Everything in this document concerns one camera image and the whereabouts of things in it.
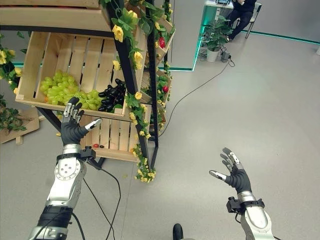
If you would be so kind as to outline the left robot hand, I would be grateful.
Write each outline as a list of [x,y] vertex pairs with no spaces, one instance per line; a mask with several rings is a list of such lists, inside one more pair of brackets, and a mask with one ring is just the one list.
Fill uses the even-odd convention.
[[80,120],[84,115],[84,110],[81,110],[81,108],[82,103],[76,96],[73,96],[65,106],[60,131],[64,146],[70,144],[79,145],[81,139],[84,138],[88,132],[102,123],[102,119],[97,118],[86,125],[80,125]]

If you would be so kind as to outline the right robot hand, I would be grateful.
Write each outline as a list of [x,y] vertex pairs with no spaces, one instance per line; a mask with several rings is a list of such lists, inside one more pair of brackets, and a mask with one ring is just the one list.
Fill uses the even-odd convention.
[[222,174],[213,169],[209,171],[209,174],[234,188],[238,194],[242,192],[252,192],[249,176],[239,158],[227,147],[224,147],[222,152],[223,153],[220,154],[222,163],[229,170],[230,175]]

